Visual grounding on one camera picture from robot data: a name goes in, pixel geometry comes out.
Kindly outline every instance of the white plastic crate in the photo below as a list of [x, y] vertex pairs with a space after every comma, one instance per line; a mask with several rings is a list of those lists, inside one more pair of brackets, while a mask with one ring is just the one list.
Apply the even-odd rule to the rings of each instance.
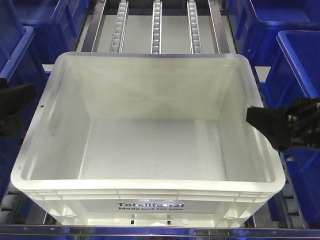
[[65, 53], [12, 183], [62, 224], [239, 227], [281, 190], [241, 55]]

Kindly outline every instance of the crate label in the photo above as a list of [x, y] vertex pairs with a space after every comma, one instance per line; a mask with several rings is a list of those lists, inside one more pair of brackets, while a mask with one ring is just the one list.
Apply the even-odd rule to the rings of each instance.
[[116, 203], [118, 210], [122, 211], [183, 211], [185, 204], [182, 201], [148, 201], [138, 200], [134, 202], [119, 201]]

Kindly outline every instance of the plastic bin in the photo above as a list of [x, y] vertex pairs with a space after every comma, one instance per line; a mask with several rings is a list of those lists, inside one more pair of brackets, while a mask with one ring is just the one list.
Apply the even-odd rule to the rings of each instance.
[[11, 0], [0, 1], [0, 71], [10, 59], [25, 31]]
[[34, 46], [43, 64], [73, 51], [85, 18], [87, 0], [13, 0], [21, 22], [35, 28]]
[[65, 225], [239, 227], [285, 182], [241, 55], [66, 53], [39, 105], [11, 181]]
[[283, 30], [320, 30], [318, 0], [228, 0], [227, 11], [239, 53], [253, 66], [271, 66]]
[[[23, 27], [24, 35], [0, 71], [0, 78], [8, 80], [8, 85], [18, 86], [34, 83], [38, 97], [20, 114], [20, 121], [25, 130], [33, 117], [41, 94], [47, 82], [47, 76], [32, 44], [35, 32], [32, 27]], [[10, 179], [10, 172], [19, 151], [19, 141], [23, 132], [11, 138], [0, 137], [0, 196], [3, 195]]]
[[[277, 40], [280, 45], [275, 61], [265, 81], [264, 95], [269, 107], [283, 107], [296, 98], [320, 97], [320, 32], [282, 31]], [[286, 154], [294, 156], [299, 168], [297, 188], [304, 188], [300, 201], [307, 221], [320, 220], [320, 151], [296, 148]], [[312, 201], [304, 201], [310, 195]]]

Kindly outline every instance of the blue plastic crate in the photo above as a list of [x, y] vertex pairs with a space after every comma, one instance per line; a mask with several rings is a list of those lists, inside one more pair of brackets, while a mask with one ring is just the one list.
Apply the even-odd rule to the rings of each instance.
[[[25, 26], [24, 35], [13, 51], [10, 59], [6, 62], [0, 72], [0, 78], [8, 80], [10, 87], [33, 83], [36, 86], [37, 97], [20, 114], [20, 122], [23, 130], [27, 129], [34, 112], [38, 106], [42, 92], [46, 86], [48, 76], [41, 65], [40, 59], [33, 46], [32, 40], [35, 32], [32, 27]], [[9, 174], [17, 157], [19, 141], [23, 131], [11, 138], [0, 137], [0, 195], [3, 194], [3, 187], [8, 184]]]
[[[319, 98], [320, 31], [281, 31], [277, 40], [280, 50], [262, 84], [268, 106], [287, 106], [296, 98]], [[291, 156], [297, 168], [295, 179], [300, 179], [294, 187], [304, 217], [320, 223], [320, 151], [295, 148], [286, 153], [287, 158]]]
[[319, 0], [228, 0], [227, 11], [240, 54], [253, 66], [271, 66], [284, 30], [320, 30]]
[[0, 70], [10, 59], [24, 33], [11, 0], [0, 0]]
[[74, 50], [87, 0], [13, 0], [13, 4], [22, 24], [35, 29], [33, 43], [43, 64], [54, 64], [60, 54]]

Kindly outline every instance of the metal rail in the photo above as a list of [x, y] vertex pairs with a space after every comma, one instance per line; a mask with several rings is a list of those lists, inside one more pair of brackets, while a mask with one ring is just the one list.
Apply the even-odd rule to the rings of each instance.
[[214, 51], [217, 54], [229, 54], [230, 49], [228, 46], [227, 35], [222, 21], [220, 6], [217, 0], [208, 0], [210, 10], [210, 27], [211, 35], [214, 46]]
[[195, 0], [186, 2], [186, 9], [188, 14], [188, 31], [191, 54], [202, 54], [202, 47], [200, 41], [200, 31], [198, 22], [197, 4]]
[[0, 225], [1, 235], [42, 236], [114, 236], [114, 237], [196, 237], [218, 238], [270, 238], [270, 239], [320, 239], [319, 230], [276, 229], [276, 228], [195, 228], [194, 234], [153, 234], [156, 227], [122, 227], [114, 233], [114, 227], [61, 226], [61, 225]]
[[161, 54], [162, 1], [154, 0], [152, 6], [151, 54]]
[[110, 53], [122, 53], [126, 34], [128, 8], [129, 2], [126, 0], [121, 0], [116, 15], [116, 23], [113, 30], [113, 36], [109, 51]]
[[81, 52], [96, 52], [100, 41], [100, 33], [104, 25], [103, 13], [107, 0], [96, 0], [89, 28], [87, 30]]

